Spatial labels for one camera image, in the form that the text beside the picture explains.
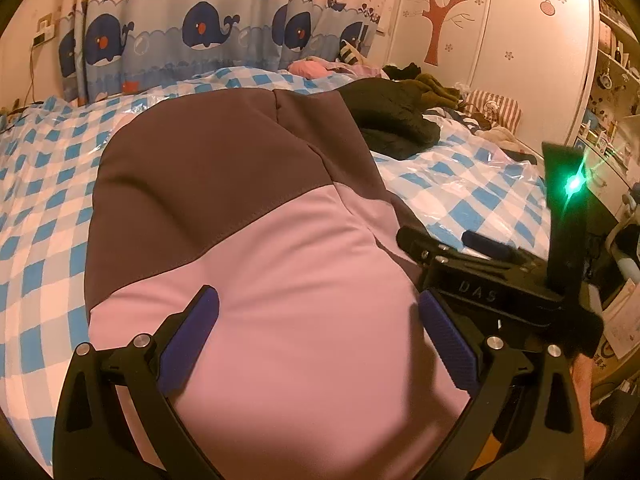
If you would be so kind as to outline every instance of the wall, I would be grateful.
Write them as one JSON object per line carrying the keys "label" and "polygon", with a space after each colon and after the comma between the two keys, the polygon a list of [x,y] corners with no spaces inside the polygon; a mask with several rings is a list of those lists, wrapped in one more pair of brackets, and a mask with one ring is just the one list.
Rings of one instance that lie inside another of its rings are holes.
{"label": "wall", "polygon": [[515,98],[522,142],[537,152],[564,143],[591,86],[594,2],[544,1],[402,0],[388,61]]}
{"label": "wall", "polygon": [[[30,49],[36,36],[38,20],[60,12],[62,0],[23,0],[0,38],[0,107],[12,108],[14,100],[24,102],[31,76]],[[58,62],[60,38],[36,47],[33,51],[34,94],[41,101],[50,95],[62,96]],[[27,102],[31,102],[31,92]]]}

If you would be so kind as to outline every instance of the brown and white striped cushion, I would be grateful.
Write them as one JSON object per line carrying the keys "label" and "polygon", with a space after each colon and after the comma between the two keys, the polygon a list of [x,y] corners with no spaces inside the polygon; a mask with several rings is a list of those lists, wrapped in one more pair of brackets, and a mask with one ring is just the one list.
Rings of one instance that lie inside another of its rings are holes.
{"label": "brown and white striped cushion", "polygon": [[493,126],[503,126],[512,134],[516,133],[522,110],[515,99],[474,90],[466,100],[475,105],[491,121]]}

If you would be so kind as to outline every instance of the bed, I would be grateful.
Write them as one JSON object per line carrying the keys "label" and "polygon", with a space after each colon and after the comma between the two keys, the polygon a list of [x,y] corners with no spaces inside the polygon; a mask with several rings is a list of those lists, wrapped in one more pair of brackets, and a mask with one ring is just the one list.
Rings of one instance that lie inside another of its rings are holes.
{"label": "bed", "polygon": [[[351,81],[341,74],[309,81],[284,71],[223,68],[81,108],[50,97],[0,136],[0,408],[49,473],[68,361],[88,339],[83,274],[92,190],[100,154],[118,125],[161,100],[195,92],[260,87],[312,94]],[[426,118],[441,127],[434,148],[402,161],[372,153],[387,189],[447,244],[462,248],[462,233],[475,230],[546,257],[550,220],[535,167],[473,136],[470,120],[440,108]],[[179,132],[175,142],[179,149]]]}

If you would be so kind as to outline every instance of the hanging ornament decal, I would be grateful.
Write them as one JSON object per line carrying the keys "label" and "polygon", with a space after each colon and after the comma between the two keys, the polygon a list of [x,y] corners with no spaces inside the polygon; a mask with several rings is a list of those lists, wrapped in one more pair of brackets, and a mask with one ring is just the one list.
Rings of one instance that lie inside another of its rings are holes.
{"label": "hanging ornament decal", "polygon": [[547,16],[553,16],[556,13],[556,8],[551,3],[551,0],[545,0],[540,4],[540,10]]}

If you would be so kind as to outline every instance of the paper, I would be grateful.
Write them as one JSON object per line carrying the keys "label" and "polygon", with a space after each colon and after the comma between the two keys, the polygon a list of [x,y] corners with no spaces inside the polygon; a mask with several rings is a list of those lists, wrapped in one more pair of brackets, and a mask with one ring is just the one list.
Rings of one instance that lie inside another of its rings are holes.
{"label": "paper", "polygon": [[640,344],[640,286],[627,280],[602,317],[604,335],[622,359]]}

